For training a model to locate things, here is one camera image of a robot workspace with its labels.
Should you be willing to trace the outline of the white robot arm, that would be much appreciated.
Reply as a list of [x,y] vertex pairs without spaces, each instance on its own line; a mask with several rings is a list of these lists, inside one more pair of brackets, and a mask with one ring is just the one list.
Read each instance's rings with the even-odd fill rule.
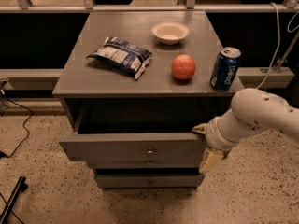
[[209,172],[242,138],[265,129],[279,131],[298,141],[299,109],[272,93],[253,88],[238,91],[228,111],[192,128],[195,133],[203,134],[208,144],[199,172]]

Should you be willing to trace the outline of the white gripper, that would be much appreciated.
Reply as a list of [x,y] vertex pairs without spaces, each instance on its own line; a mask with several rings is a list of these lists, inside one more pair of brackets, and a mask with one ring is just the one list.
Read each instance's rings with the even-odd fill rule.
[[208,145],[203,154],[199,172],[204,174],[211,171],[224,158],[223,151],[229,151],[237,145],[237,142],[225,138],[218,127],[219,117],[214,118],[208,124],[201,123],[192,128],[195,133],[204,133]]

